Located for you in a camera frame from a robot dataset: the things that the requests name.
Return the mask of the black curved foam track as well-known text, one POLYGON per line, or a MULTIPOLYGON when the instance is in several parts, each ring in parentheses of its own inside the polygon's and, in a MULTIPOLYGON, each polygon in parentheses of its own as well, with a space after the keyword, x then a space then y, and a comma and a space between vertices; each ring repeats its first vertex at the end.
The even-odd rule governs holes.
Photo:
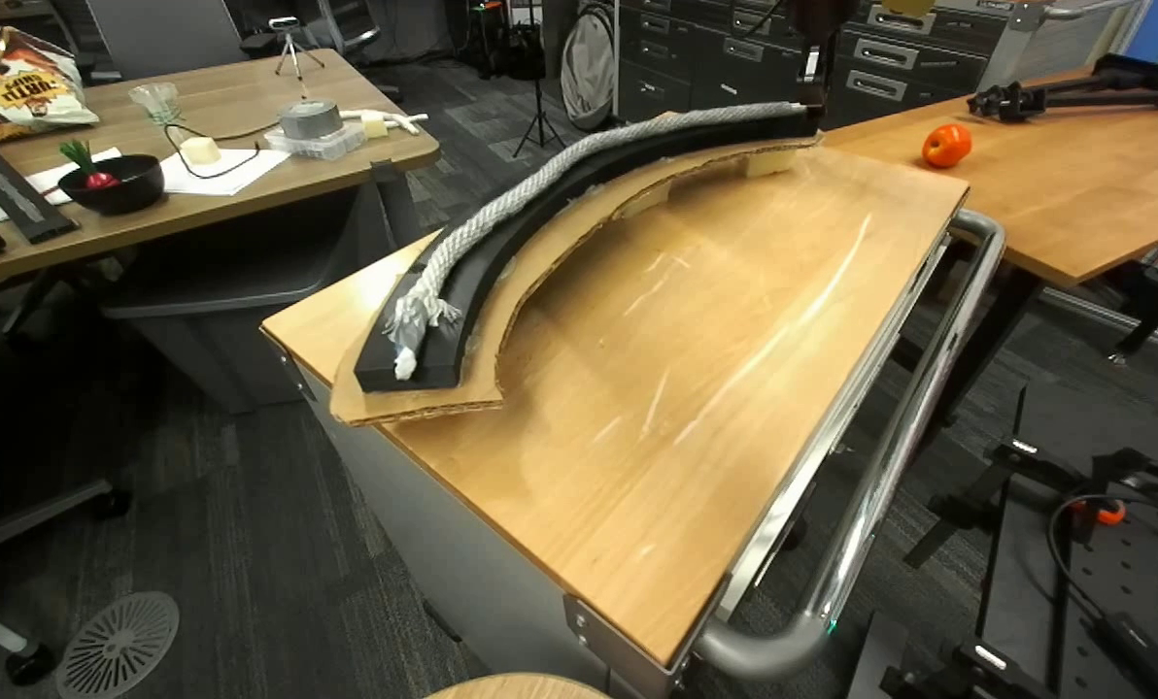
POLYGON ((578 196, 664 154, 817 132, 820 121, 810 106, 754 101, 619 123, 567 145, 543 166, 478 206, 462 226, 435 238, 398 281, 357 352, 357 386, 367 391, 456 389, 462 382, 465 337, 495 281, 578 196))

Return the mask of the grey drawer cabinet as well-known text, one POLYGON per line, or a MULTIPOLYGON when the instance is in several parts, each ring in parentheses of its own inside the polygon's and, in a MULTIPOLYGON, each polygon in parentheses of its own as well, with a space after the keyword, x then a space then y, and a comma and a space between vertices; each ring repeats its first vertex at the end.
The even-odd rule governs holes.
MULTIPOLYGON (((795 97, 795 0, 615 0, 615 112, 795 97)), ((1093 65, 1132 0, 855 0, 834 34, 828 121, 851 123, 1093 65)))

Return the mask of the round wooden stool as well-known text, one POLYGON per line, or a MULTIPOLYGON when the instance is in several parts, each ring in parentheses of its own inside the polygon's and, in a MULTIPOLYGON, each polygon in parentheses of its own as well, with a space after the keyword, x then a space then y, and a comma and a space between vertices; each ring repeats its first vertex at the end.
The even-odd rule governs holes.
POLYGON ((495 677, 446 682, 446 688, 431 693, 429 699, 610 699, 610 697, 583 681, 567 681, 567 677, 495 671, 495 677))

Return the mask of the grey tape roll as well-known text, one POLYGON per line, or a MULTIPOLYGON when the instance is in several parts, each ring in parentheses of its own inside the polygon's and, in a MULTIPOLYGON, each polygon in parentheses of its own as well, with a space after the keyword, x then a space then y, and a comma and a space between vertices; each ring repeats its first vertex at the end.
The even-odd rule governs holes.
POLYGON ((334 101, 294 101, 284 117, 280 117, 280 132, 293 145, 302 139, 328 139, 343 128, 338 106, 334 101))

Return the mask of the small tripod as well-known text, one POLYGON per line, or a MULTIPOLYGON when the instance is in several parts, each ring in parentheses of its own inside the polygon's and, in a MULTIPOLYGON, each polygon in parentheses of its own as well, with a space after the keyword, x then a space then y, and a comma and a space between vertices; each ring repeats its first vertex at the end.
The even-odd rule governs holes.
POLYGON ((294 16, 268 16, 263 27, 280 42, 277 73, 302 81, 306 69, 324 69, 324 57, 306 46, 306 30, 294 16))

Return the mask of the white paper sheet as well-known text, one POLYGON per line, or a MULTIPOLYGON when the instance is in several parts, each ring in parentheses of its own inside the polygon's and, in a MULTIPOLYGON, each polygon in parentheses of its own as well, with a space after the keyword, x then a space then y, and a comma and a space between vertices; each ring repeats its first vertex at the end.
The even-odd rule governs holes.
POLYGON ((168 196, 233 197, 271 175, 284 152, 271 147, 181 147, 159 162, 168 196))

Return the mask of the orange fruit toy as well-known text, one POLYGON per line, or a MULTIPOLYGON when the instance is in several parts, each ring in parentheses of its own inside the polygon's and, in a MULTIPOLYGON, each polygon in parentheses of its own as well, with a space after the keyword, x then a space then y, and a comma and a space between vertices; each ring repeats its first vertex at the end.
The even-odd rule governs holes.
POLYGON ((965 123, 939 123, 922 145, 922 162, 931 172, 951 172, 973 154, 977 139, 965 123))

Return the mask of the black bowl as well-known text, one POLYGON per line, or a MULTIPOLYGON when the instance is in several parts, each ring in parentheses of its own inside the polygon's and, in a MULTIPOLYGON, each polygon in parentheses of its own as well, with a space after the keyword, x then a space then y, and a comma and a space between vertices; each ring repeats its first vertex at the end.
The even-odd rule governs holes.
POLYGON ((113 154, 91 172, 70 166, 60 191, 95 213, 135 213, 162 197, 162 166, 157 154, 113 154))

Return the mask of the black keyboard bar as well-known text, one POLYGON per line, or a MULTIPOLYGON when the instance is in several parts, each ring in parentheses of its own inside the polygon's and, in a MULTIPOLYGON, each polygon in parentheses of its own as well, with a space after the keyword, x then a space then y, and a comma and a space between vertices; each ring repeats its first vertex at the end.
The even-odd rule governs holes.
POLYGON ((75 232, 75 223, 60 213, 5 154, 0 154, 0 209, 30 245, 75 232))

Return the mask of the black tripod on table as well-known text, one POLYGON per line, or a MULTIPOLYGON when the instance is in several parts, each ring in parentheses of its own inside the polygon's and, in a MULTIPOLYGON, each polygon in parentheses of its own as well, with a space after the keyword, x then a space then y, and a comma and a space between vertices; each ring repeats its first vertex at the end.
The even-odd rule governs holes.
POLYGON ((1105 55, 1083 77, 1060 81, 1005 81, 968 97, 973 117, 1025 123, 1050 110, 1093 110, 1093 106, 1150 106, 1158 110, 1158 62, 1105 55))

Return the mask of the snack chip bag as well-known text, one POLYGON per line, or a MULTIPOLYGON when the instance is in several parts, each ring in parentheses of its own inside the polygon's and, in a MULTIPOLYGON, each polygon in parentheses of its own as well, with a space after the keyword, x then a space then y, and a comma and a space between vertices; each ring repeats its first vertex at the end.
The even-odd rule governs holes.
POLYGON ((96 112, 84 106, 76 57, 52 40, 0 24, 0 145, 84 123, 96 123, 96 112))

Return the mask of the chair base with wheels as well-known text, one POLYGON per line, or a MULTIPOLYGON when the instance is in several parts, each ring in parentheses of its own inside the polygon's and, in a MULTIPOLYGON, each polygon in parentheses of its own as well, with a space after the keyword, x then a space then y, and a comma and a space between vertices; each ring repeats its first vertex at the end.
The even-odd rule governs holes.
POLYGON ((45 570, 52 543, 66 543, 83 521, 124 517, 131 493, 109 479, 84 479, 60 493, 10 506, 0 470, 0 657, 16 688, 30 688, 60 669, 66 596, 45 570))

